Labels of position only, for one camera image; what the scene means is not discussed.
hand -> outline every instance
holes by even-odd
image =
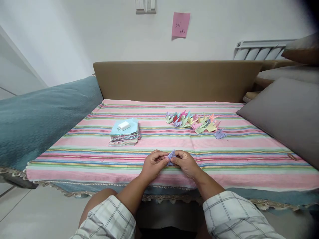
[[[160,171],[168,164],[169,159],[165,156],[169,153],[154,150],[145,158],[140,177],[150,184],[160,173]]]
[[[177,164],[182,169],[183,173],[191,179],[198,177],[203,171],[196,163],[195,159],[188,153],[182,150],[176,150],[171,162]]]

pink sticky note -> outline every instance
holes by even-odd
[[[186,37],[190,13],[177,13],[174,12],[173,16],[173,37]]]

pink striped blanket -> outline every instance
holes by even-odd
[[[319,188],[319,172],[287,147],[236,114],[241,103],[137,102],[103,100],[88,116],[31,161],[30,181],[69,180],[127,184],[155,149],[188,151],[198,165],[225,188],[307,191]],[[217,140],[205,131],[175,128],[165,113],[214,113],[227,137]],[[109,147],[109,133],[118,119],[138,118],[142,138],[135,146]],[[292,153],[298,160],[287,155]],[[157,187],[195,188],[178,167],[163,169]]]

floor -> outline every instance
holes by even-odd
[[[69,238],[76,231],[83,208],[89,199],[66,198],[50,187],[35,190],[14,188],[0,198],[0,238]],[[312,224],[309,213],[264,213],[269,223],[286,239],[306,238]],[[191,204],[147,202],[142,204],[137,220],[140,227],[162,228],[174,224],[182,230],[197,228],[202,210]]]

fringe trim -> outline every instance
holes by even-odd
[[[23,180],[27,179],[27,174],[24,171],[15,170],[12,168],[0,167],[0,174],[11,173],[13,177],[21,177]]]
[[[11,168],[4,168],[0,167],[0,174],[3,173],[12,173],[13,177],[22,177],[23,180],[27,179],[27,174],[25,170],[23,172]],[[78,185],[104,185],[104,186],[126,186],[127,184],[108,184],[108,183],[75,183],[75,182],[60,182],[60,181],[34,181],[34,183],[39,184],[43,187],[50,186],[52,188],[55,188],[56,190],[61,191],[61,193],[64,193],[64,196],[66,197],[81,197],[82,195],[89,195],[93,196],[96,192],[89,192],[89,191],[79,191],[79,192],[67,192],[63,190],[62,188],[54,185],[53,183],[67,183],[67,184],[78,184]],[[161,186],[161,185],[153,185],[153,187],[157,188],[173,188],[170,186]],[[186,187],[178,187],[178,189],[182,189],[185,191],[191,190],[190,188]],[[142,201],[151,201],[155,200],[157,203],[161,203],[163,200],[169,200],[172,204],[174,204],[177,200],[182,200],[185,203],[190,203],[191,201],[196,201],[198,204],[203,204],[203,199],[201,197],[194,198],[189,195],[143,195]],[[262,211],[267,211],[270,207],[274,208],[275,210],[285,210],[285,209],[291,209],[293,211],[297,211],[300,209],[300,206],[303,206],[305,208],[309,208],[313,205],[319,205],[319,203],[310,203],[306,205],[291,205],[286,203],[280,203],[265,199],[249,199],[250,202],[252,202],[256,207],[258,207]]]

